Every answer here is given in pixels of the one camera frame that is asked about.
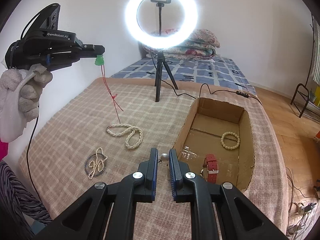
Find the left gloved hand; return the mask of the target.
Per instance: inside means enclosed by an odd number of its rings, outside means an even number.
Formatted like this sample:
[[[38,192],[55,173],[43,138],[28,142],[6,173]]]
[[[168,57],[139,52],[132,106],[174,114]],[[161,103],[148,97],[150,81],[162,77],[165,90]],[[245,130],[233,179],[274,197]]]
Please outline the left gloved hand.
[[[1,75],[1,142],[23,134],[27,123],[39,116],[39,99],[53,75],[41,64],[29,70],[10,68]]]

